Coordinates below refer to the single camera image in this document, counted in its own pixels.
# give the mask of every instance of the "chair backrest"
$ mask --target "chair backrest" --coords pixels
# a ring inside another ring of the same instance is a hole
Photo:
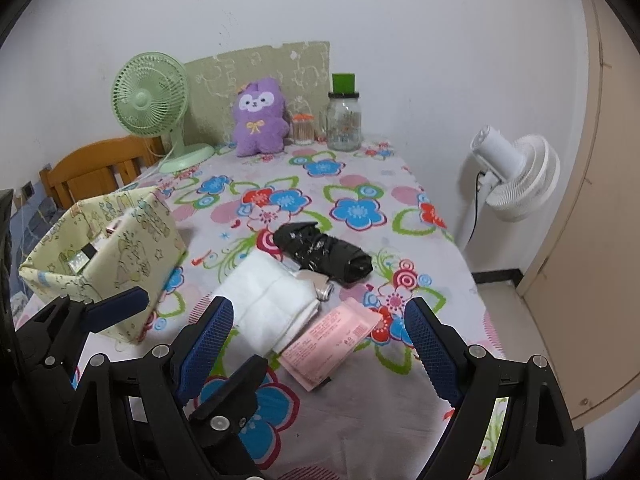
[[[40,178],[47,195],[68,209],[78,200],[116,191],[116,171],[125,186],[130,184],[140,175],[137,159],[152,166],[158,161],[154,153],[164,153],[159,137],[100,140],[75,150],[52,170],[42,170]]]

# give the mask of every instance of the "blue gripper pad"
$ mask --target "blue gripper pad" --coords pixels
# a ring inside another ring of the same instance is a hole
[[[404,326],[438,396],[459,406],[467,368],[465,342],[454,328],[440,323],[423,298],[406,304]]]
[[[183,406],[200,394],[233,323],[232,303],[217,296],[198,322],[183,328],[173,342],[174,397]]]
[[[80,327],[86,332],[98,333],[142,312],[148,304],[146,290],[135,286],[94,305],[87,305]]]

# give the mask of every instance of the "wooden door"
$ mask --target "wooden door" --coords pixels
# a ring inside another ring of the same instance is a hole
[[[604,0],[594,1],[602,96],[593,151],[524,295],[576,427],[629,397],[640,378],[640,55]]]

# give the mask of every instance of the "wall socket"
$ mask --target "wall socket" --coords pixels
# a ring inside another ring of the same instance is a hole
[[[15,210],[20,211],[20,209],[27,203],[33,195],[35,194],[35,190],[33,189],[33,184],[31,180],[28,181],[24,186],[20,188],[20,190],[15,190],[14,193],[14,205]]]

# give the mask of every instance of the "floral bedsheet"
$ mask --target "floral bedsheet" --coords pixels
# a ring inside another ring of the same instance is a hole
[[[132,184],[159,186],[188,253],[164,287],[139,345],[91,335],[80,370],[96,352],[111,360],[170,343],[191,309],[247,256],[283,255],[273,232],[289,221],[316,221],[322,231],[369,252],[374,271],[353,288],[337,287],[325,312],[351,296],[383,321],[340,366],[308,393],[272,359],[257,391],[258,410],[242,442],[272,478],[415,479],[452,409],[439,399],[404,328],[406,302],[423,297],[438,318],[469,343],[502,349],[463,257],[443,220],[402,159],[386,142],[354,153],[324,144],[237,158],[233,145],[183,173]],[[197,406],[248,357],[233,329]],[[504,417],[498,402],[470,478],[482,478]]]

